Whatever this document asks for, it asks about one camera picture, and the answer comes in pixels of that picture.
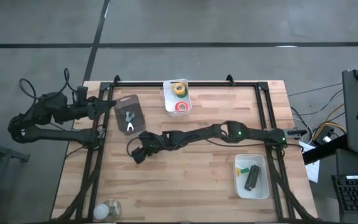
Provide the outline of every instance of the plastic container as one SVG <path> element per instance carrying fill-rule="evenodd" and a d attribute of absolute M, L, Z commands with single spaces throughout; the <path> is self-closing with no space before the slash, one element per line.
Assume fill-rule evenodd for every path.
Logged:
<path fill-rule="evenodd" d="M 236 175 L 236 167 L 240 169 L 251 168 L 252 165 L 260 167 L 258 181 L 251 191 L 244 188 L 247 182 L 248 173 Z M 234 180 L 236 194 L 240 198 L 266 199 L 269 197 L 269 183 L 267 182 L 265 158 L 258 154 L 238 154 L 234 160 Z"/>
<path fill-rule="evenodd" d="M 183 98 L 180 98 L 173 92 L 173 86 L 176 83 L 183 83 L 187 90 L 187 95 Z M 165 109 L 170 116 L 183 116 L 190 113 L 191 110 L 191 101 L 190 101 L 190 92 L 189 92 L 189 84 L 188 81 L 184 78 L 177 79 L 177 80 L 167 80 L 163 83 L 164 89 L 164 99 L 165 99 Z M 177 111 L 175 109 L 175 105 L 178 102 L 184 101 L 187 103 L 188 108 L 186 110 Z"/>

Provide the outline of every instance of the butcher block tabletop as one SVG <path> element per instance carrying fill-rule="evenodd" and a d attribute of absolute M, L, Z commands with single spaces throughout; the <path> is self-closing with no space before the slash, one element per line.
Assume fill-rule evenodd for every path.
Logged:
<path fill-rule="evenodd" d="M 277 127 L 293 128 L 284 82 L 266 82 L 270 89 Z M 100 83 L 84 83 L 89 88 L 88 97 L 98 96 Z M 162 87 L 115 87 L 113 99 L 133 94 L 139 97 L 147 131 L 156 134 L 169 130 L 191 131 L 226 120 L 239 121 L 249 128 L 261 129 L 255 89 L 251 87 L 191 86 L 189 94 L 193 108 L 189 115 L 179 117 L 170 117 L 165 111 Z M 265 101 L 264 108 L 269 124 Z M 73 128 L 91 126 L 92 121 L 83 118 L 76 120 Z M 235 156 L 260 154 L 266 161 L 264 146 L 221 147 L 207 141 L 198 141 L 177 151 L 161 151 L 147 157 L 143 163 L 136 164 L 126 152 L 126 145 L 133 137 L 135 136 L 127 137 L 118 130 L 114 110 L 111 110 L 96 204 L 109 199 L 118 200 L 122 207 L 119 222 L 277 221 L 269 177 L 270 195 L 267 199 L 241 199 L 235 192 Z M 211 140 L 227 144 L 220 139 Z M 129 150 L 140 145 L 140 141 L 135 140 Z M 71 142 L 67 153 L 79 147 L 78 143 Z M 85 160 L 86 149 L 80 149 L 65 160 L 51 218 L 61 215 L 79 192 Z M 284 161 L 291 191 L 302 206 L 317 217 L 300 148 L 287 147 Z M 84 217 L 87 216 L 86 206 L 90 192 L 88 191 L 85 200 Z M 286 214 L 283 193 L 280 198 Z"/>

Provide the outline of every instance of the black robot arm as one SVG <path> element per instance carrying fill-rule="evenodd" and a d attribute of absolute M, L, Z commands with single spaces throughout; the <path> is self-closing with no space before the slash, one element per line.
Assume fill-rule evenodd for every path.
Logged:
<path fill-rule="evenodd" d="M 87 91 L 88 87 L 79 86 L 75 91 L 77 99 L 71 105 L 67 104 L 67 97 L 61 92 L 42 95 L 25 114 L 19 114 L 11 119 L 8 131 L 13 140 L 19 143 L 40 139 L 77 141 L 86 147 L 97 147 L 99 144 L 97 127 L 64 131 L 36 126 L 49 124 L 52 117 L 58 124 L 84 117 L 95 120 L 116 104 L 115 101 L 99 101 L 94 96 L 86 98 Z"/>
<path fill-rule="evenodd" d="M 222 125 L 227 125 L 227 132 L 222 130 Z M 297 129 L 272 129 L 259 130 L 248 128 L 245 124 L 237 121 L 226 121 L 223 124 L 212 124 L 206 128 L 194 131 L 163 131 L 162 135 L 156 135 L 144 131 L 139 135 L 142 147 L 138 147 L 129 153 L 136 163 L 140 164 L 146 158 L 162 150 L 174 151 L 186 146 L 188 143 L 209 138 L 219 138 L 227 143 L 239 143 L 245 139 L 259 140 L 266 143 L 286 146 L 288 138 L 300 138 L 306 133 L 305 130 Z"/>

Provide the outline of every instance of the concrete floor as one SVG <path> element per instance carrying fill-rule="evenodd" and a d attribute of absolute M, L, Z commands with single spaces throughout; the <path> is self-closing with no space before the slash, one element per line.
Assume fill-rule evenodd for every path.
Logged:
<path fill-rule="evenodd" d="M 0 44 L 92 43 L 104 0 L 0 0 Z M 101 36 L 109 42 L 358 42 L 354 0 L 118 0 L 112 1 Z M 0 144 L 31 153 L 12 161 L 0 193 L 0 223 L 49 219 L 67 142 L 18 144 L 7 132 L 11 117 L 31 99 L 17 84 L 27 78 L 40 95 L 63 84 L 80 85 L 91 49 L 0 49 Z M 99 49 L 91 80 L 285 80 L 288 94 L 341 82 L 358 68 L 358 47 Z M 320 109 L 340 86 L 290 97 L 300 113 Z M 339 106 L 339 97 L 312 126 Z M 344 124 L 344 117 L 336 120 Z M 329 179 L 334 158 L 311 184 L 319 216 L 337 220 Z"/>

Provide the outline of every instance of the yellow cable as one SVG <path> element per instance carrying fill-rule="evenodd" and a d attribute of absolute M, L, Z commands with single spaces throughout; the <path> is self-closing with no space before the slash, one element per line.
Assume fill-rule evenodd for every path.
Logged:
<path fill-rule="evenodd" d="M 338 125 L 338 124 L 334 124 L 334 123 L 331 123 L 331 122 L 324 122 L 323 124 L 320 124 L 320 128 L 314 133 L 314 134 L 312 134 L 312 139 L 314 139 L 314 140 L 316 140 L 314 137 L 315 136 L 318 136 L 319 134 L 320 134 L 320 132 L 323 130 L 323 128 L 325 127 L 325 126 L 327 126 L 327 125 L 329 125 L 329 126 L 333 126 L 333 127 L 337 127 L 337 128 L 339 128 L 341 131 L 343 131 L 343 133 L 344 134 L 346 134 L 346 130 L 341 126 L 341 125 Z"/>
<path fill-rule="evenodd" d="M 343 107 L 343 105 L 345 105 L 344 103 L 339 105 L 337 108 L 335 108 L 335 110 L 333 110 L 326 118 L 326 121 L 328 121 L 328 118 L 333 115 L 333 113 L 335 113 L 335 111 L 339 110 L 341 107 Z"/>

